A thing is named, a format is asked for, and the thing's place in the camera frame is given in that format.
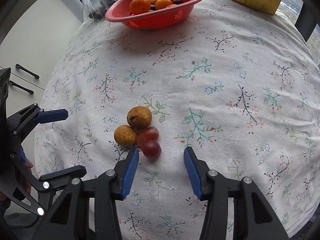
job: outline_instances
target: black drawer handle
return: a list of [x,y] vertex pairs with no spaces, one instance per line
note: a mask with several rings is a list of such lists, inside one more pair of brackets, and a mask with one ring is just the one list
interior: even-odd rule
[[39,79],[40,77],[37,74],[34,74],[33,72],[31,72],[30,70],[27,70],[26,68],[24,68],[23,66],[16,64],[16,68],[21,69],[27,73],[29,73],[30,75],[34,76],[35,79]]
[[9,85],[12,85],[12,86],[17,87],[17,88],[21,88],[22,90],[27,91],[27,92],[28,92],[29,94],[31,94],[31,95],[34,94],[34,92],[33,92],[32,90],[27,89],[27,88],[25,88],[25,87],[23,87],[23,86],[15,83],[15,82],[11,81],[11,80],[9,80]]

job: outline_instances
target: tablecloth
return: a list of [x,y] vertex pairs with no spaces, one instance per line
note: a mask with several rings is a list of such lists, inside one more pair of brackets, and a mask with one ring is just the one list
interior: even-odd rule
[[[251,177],[288,235],[319,203],[320,71],[281,13],[232,0],[203,0],[181,24],[159,31],[85,23],[60,59],[41,101],[69,118],[36,130],[39,175],[77,164],[92,179],[125,158],[113,139],[127,112],[146,106],[160,158],[140,153],[127,199],[117,203],[124,239],[198,239],[206,211],[183,151],[227,178]],[[93,204],[90,223],[93,225]],[[227,239],[233,233],[229,200]]]

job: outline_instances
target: white tablecloth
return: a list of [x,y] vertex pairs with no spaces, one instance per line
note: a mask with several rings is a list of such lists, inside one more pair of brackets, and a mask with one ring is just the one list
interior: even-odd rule
[[124,239],[199,238],[205,203],[184,167],[187,145],[225,177],[251,177],[292,236],[319,202],[319,77],[282,13],[232,0],[203,0],[159,31],[83,24],[41,102],[69,118],[38,126],[38,174],[81,164],[92,179],[113,168],[127,153],[113,131],[132,107],[147,106],[162,155],[150,163],[140,154],[132,192],[117,203]]

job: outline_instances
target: grape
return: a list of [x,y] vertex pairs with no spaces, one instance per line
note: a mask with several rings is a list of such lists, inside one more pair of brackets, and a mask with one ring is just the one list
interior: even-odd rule
[[161,147],[156,141],[146,141],[142,145],[142,152],[148,159],[157,159],[161,154]]
[[144,129],[137,137],[138,146],[142,147],[146,141],[156,141],[159,137],[159,131],[155,127],[148,127]]

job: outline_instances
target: silver bolt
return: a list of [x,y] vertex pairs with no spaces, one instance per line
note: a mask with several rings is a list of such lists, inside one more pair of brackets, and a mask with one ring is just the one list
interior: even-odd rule
[[45,189],[49,188],[49,187],[50,187],[49,182],[45,181],[45,182],[43,183],[43,187],[44,187]]
[[252,179],[250,179],[249,177],[245,177],[243,179],[243,181],[246,183],[246,184],[250,184],[252,182]]
[[209,170],[209,171],[208,171],[208,174],[209,174],[211,177],[215,177],[215,176],[218,175],[218,172],[215,171],[215,170]]
[[71,181],[71,183],[72,183],[73,185],[77,185],[77,184],[80,183],[80,179],[79,179],[79,178],[74,178],[74,179]]
[[108,171],[106,171],[106,175],[107,176],[113,176],[113,175],[115,175],[116,174],[116,172],[114,171],[114,170],[108,170]]
[[44,210],[43,210],[43,208],[38,208],[38,209],[37,209],[37,212],[38,212],[38,214],[39,214],[40,216],[43,216],[43,215],[44,215]]

